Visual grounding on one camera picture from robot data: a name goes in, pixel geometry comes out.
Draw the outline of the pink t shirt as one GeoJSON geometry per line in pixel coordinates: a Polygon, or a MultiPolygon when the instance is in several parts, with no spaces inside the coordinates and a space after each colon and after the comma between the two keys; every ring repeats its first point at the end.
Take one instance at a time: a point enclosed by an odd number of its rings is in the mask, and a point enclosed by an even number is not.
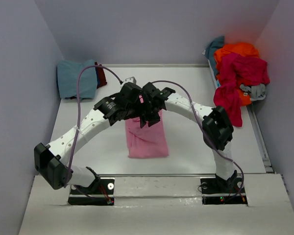
{"type": "Polygon", "coordinates": [[[132,159],[165,158],[169,149],[165,137],[163,121],[155,125],[140,127],[140,119],[125,121],[128,157],[132,159]]]}

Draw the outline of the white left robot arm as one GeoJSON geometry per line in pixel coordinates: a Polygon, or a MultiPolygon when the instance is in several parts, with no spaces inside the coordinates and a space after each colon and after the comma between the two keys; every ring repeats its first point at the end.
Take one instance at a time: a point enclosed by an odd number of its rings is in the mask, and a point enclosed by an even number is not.
{"type": "Polygon", "coordinates": [[[78,117],[77,125],[68,132],[47,145],[36,145],[35,169],[54,190],[73,185],[87,193],[96,192],[100,177],[90,167],[74,166],[73,156],[93,137],[116,122],[142,114],[142,93],[134,77],[123,81],[118,93],[95,104],[85,118],[78,117]]]}

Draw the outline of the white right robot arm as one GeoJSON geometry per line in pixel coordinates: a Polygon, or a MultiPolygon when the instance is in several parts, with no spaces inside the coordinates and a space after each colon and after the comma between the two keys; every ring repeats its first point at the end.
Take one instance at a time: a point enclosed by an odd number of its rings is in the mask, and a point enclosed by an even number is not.
{"type": "Polygon", "coordinates": [[[160,122],[161,110],[179,114],[196,122],[203,133],[204,142],[213,151],[216,164],[214,187],[220,192],[229,192],[237,178],[235,164],[231,157],[229,143],[233,139],[234,128],[222,106],[208,107],[195,103],[187,94],[183,97],[171,88],[159,90],[148,82],[142,88],[143,116],[140,125],[151,127],[160,122]]]}

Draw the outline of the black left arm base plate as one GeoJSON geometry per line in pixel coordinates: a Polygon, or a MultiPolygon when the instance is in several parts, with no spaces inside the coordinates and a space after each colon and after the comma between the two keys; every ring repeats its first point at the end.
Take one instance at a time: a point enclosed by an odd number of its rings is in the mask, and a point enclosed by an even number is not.
{"type": "Polygon", "coordinates": [[[96,188],[71,186],[68,204],[72,206],[113,206],[115,178],[103,177],[96,188]]]}

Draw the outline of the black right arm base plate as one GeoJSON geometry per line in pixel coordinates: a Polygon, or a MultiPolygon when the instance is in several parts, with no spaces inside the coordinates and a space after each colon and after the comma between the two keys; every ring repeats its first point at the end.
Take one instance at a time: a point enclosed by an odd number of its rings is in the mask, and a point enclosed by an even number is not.
{"type": "Polygon", "coordinates": [[[201,178],[197,190],[202,193],[203,205],[247,205],[245,188],[240,192],[241,177],[234,180],[234,185],[228,189],[220,189],[215,178],[201,178]]]}

